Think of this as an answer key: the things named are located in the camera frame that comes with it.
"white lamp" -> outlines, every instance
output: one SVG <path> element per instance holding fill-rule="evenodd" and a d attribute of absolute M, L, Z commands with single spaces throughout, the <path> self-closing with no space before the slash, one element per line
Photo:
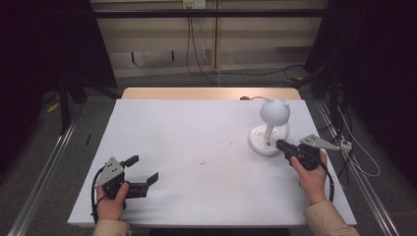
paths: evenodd
<path fill-rule="evenodd" d="M 267 123 L 252 130 L 249 137 L 251 147 L 260 154 L 274 155 L 279 152 L 276 148 L 276 141 L 285 139 L 275 127 L 288 123 L 290 110 L 288 102 L 281 99 L 268 99 L 261 108 L 261 119 Z"/>

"electrical outlet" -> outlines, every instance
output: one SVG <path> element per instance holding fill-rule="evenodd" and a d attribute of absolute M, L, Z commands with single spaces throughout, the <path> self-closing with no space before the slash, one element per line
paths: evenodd
<path fill-rule="evenodd" d="M 194 8 L 194 0 L 183 0 L 183 7 L 184 7 L 184 9 L 193 9 Z"/>
<path fill-rule="evenodd" d="M 205 9 L 206 0 L 194 0 L 194 9 Z"/>

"metal rail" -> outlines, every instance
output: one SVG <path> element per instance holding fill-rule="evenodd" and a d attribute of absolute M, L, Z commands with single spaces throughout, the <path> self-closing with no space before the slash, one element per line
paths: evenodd
<path fill-rule="evenodd" d="M 28 196 L 24 206 L 15 219 L 12 228 L 7 234 L 8 236 L 24 236 L 27 233 L 31 220 L 33 219 L 36 210 L 42 201 L 42 198 L 46 192 L 46 188 L 48 187 L 54 171 L 59 164 L 59 160 L 64 153 L 65 147 L 71 139 L 71 136 L 76 127 L 76 123 L 80 118 L 82 111 L 83 110 L 77 112 L 67 131 L 63 135 L 59 136 L 53 152 L 49 155 L 49 159 L 46 162 L 45 167 L 43 167 L 42 173 L 34 184 L 30 195 Z"/>
<path fill-rule="evenodd" d="M 45 17 L 59 18 L 322 18 L 352 14 L 343 9 L 172 9 L 172 10 L 97 10 L 63 11 L 41 10 Z"/>

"wire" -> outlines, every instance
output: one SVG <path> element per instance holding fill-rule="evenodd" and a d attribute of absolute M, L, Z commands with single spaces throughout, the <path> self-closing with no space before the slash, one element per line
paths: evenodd
<path fill-rule="evenodd" d="M 342 114 L 342 112 L 341 112 L 341 110 L 340 110 L 340 108 L 337 106 L 337 110 L 339 111 L 339 113 L 341 114 L 341 118 L 343 119 L 343 122 L 344 122 L 344 125 L 348 128 L 348 126 L 347 126 L 347 122 L 346 122 L 346 120 L 344 119 L 344 116 L 343 116 L 343 114 Z M 351 157 L 349 156 L 349 154 L 346 152 L 346 151 L 343 151 L 345 154 L 346 154 L 346 157 L 348 158 L 348 159 L 350 159 L 350 161 L 352 161 L 352 164 L 353 164 L 353 166 L 355 166 L 357 169 L 359 169 L 363 174 L 365 174 L 365 175 L 368 175 L 368 176 L 370 176 L 370 177 L 378 177 L 380 174 L 381 174 L 381 169 L 380 169 L 380 166 L 378 165 L 378 163 L 372 158 L 372 156 L 361 146 L 361 144 L 359 144 L 359 142 L 355 139 L 355 137 L 353 136 L 353 134 L 350 132 L 350 129 L 348 128 L 347 129 L 347 131 L 349 132 L 349 134 L 352 136 L 352 139 L 356 142 L 356 144 L 358 144 L 358 146 L 365 152 L 365 153 L 367 153 L 368 154 L 368 156 L 371 158 L 371 160 L 374 162 L 374 164 L 375 164 L 375 166 L 377 167 L 377 169 L 378 169 L 378 173 L 377 174 L 370 174 L 370 173 L 368 173 L 368 172 L 366 172 L 365 170 L 363 170 L 359 165 L 358 165 L 358 163 L 356 163 L 355 161 L 353 161 L 352 159 L 351 159 Z"/>
<path fill-rule="evenodd" d="M 286 74 L 286 70 L 284 70 L 284 76 L 285 76 L 285 78 L 284 78 L 285 83 L 284 83 L 283 87 L 285 88 L 286 87 L 286 84 L 288 83 L 288 76 Z"/>
<path fill-rule="evenodd" d="M 97 206 L 101 202 L 101 200 L 103 200 L 105 197 L 107 197 L 107 195 L 104 195 L 103 197 L 101 197 L 95 205 Z"/>
<path fill-rule="evenodd" d="M 315 155 L 310 155 L 313 159 L 315 159 L 318 164 L 322 167 L 322 169 L 325 171 L 326 175 L 328 176 L 328 184 L 329 184 L 329 190 L 328 190 L 328 199 L 333 202 L 334 198 L 334 181 L 331 177 L 330 172 L 328 171 L 328 167 L 322 162 L 320 158 L 317 158 Z"/>
<path fill-rule="evenodd" d="M 324 127 L 322 127 L 322 128 L 317 129 L 317 131 L 319 132 L 319 134 L 322 134 L 322 133 L 324 133 L 326 130 L 328 130 L 330 127 L 333 127 L 333 126 L 334 126 L 333 124 L 329 124 L 329 125 L 327 125 L 327 126 L 324 126 Z"/>
<path fill-rule="evenodd" d="M 348 188 L 349 187 L 349 171 L 347 170 L 347 163 L 349 163 L 349 161 L 350 161 L 350 159 L 351 158 L 346 158 L 344 161 L 343 161 L 343 166 L 341 167 L 341 169 L 339 170 L 339 172 L 337 173 L 337 178 L 340 178 L 340 176 L 341 176 L 341 174 L 343 173 L 343 171 L 344 170 L 346 170 L 346 183 L 344 184 L 345 185 L 345 187 L 346 188 Z"/>
<path fill-rule="evenodd" d="M 256 99 L 256 98 L 260 98 L 260 99 L 268 100 L 268 98 L 266 98 L 266 97 L 264 97 L 264 96 L 254 96 L 254 97 L 251 97 L 251 100 Z"/>
<path fill-rule="evenodd" d="M 267 76 L 267 75 L 273 75 L 273 74 L 277 74 L 277 73 L 280 73 L 280 72 L 284 72 L 284 71 L 286 71 L 288 69 L 291 69 L 291 68 L 294 68 L 294 67 L 304 67 L 304 65 L 301 65 L 301 64 L 300 65 L 298 65 L 298 64 L 297 65 L 290 65 L 290 66 L 287 66 L 283 69 L 279 69 L 279 70 L 272 71 L 272 72 L 259 73 L 259 74 L 238 73 L 238 72 L 221 72 L 221 74 L 223 74 L 223 75 L 238 75 L 238 76 Z M 203 76 L 203 74 L 198 74 L 198 73 L 195 73 L 195 72 L 191 72 L 190 70 L 189 70 L 189 72 L 193 75 L 196 75 L 196 76 Z M 217 73 L 216 72 L 211 72 L 211 73 L 205 73 L 205 74 L 206 75 L 215 75 Z"/>
<path fill-rule="evenodd" d="M 189 51 L 189 48 L 190 48 L 190 29 L 191 29 L 191 38 L 193 39 L 193 45 L 194 45 L 194 54 L 196 56 L 197 65 L 199 66 L 201 75 L 205 76 L 206 80 L 208 80 L 212 84 L 218 84 L 220 87 L 221 86 L 226 87 L 225 85 L 222 85 L 220 82 L 216 83 L 216 82 L 210 80 L 209 77 L 203 72 L 202 67 L 200 66 L 200 60 L 199 60 L 199 57 L 197 56 L 196 42 L 194 41 L 194 27 L 193 27 L 193 19 L 192 18 L 188 18 L 188 43 L 187 43 L 187 58 L 186 58 L 188 71 L 193 75 L 199 75 L 199 74 L 195 74 L 194 72 L 192 72 L 190 70 L 189 65 L 188 65 L 188 51 Z"/>
<path fill-rule="evenodd" d="M 199 39 L 200 39 L 200 43 L 202 44 L 202 48 L 203 48 L 203 56 L 205 57 L 206 61 L 208 62 L 209 59 L 206 56 L 205 44 L 203 43 L 203 40 L 202 40 L 202 26 L 203 26 L 203 24 L 202 24 L 202 18 L 200 18 L 200 33 L 199 33 L 200 36 L 199 36 Z M 218 82 L 218 86 L 220 87 L 221 73 L 217 69 L 215 69 L 215 68 L 214 68 L 214 70 L 218 72 L 218 80 L 217 80 L 217 82 Z"/>
<path fill-rule="evenodd" d="M 95 203 L 95 200 L 94 200 L 95 188 L 94 188 L 94 186 L 95 186 L 95 182 L 97 181 L 98 175 L 103 171 L 103 169 L 104 169 L 104 166 L 101 167 L 100 169 L 98 169 L 97 173 L 95 173 L 94 178 L 92 179 L 92 184 L 91 184 L 91 208 L 92 208 L 92 214 L 91 215 L 94 219 L 95 224 L 97 224 L 97 222 L 98 222 L 97 204 L 100 200 L 97 202 L 97 204 Z"/>

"handheld controller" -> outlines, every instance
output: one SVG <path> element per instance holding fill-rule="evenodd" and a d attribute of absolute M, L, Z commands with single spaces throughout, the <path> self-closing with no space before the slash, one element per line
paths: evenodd
<path fill-rule="evenodd" d="M 292 166 L 291 156 L 295 156 L 306 170 L 314 170 L 319 165 L 320 150 L 318 148 L 309 147 L 304 144 L 300 144 L 297 147 L 284 140 L 277 140 L 276 148 L 282 150 L 290 166 Z"/>
<path fill-rule="evenodd" d="M 134 155 L 131 158 L 121 162 L 118 162 L 114 157 L 110 157 L 106 164 L 97 171 L 91 186 L 91 207 L 92 216 L 94 218 L 95 223 L 97 223 L 98 221 L 96 205 L 98 204 L 99 200 L 97 204 L 94 203 L 94 189 L 97 189 L 102 186 L 106 194 L 105 196 L 107 196 L 107 198 L 109 199 L 114 200 L 123 183 L 128 183 L 129 191 L 125 199 L 137 199 L 147 197 L 149 186 L 151 186 L 158 180 L 157 172 L 150 176 L 147 179 L 146 183 L 130 183 L 128 181 L 125 181 L 125 168 L 134 165 L 138 161 L 139 157 L 137 155 Z M 123 209 L 125 208 L 126 201 L 123 201 Z"/>

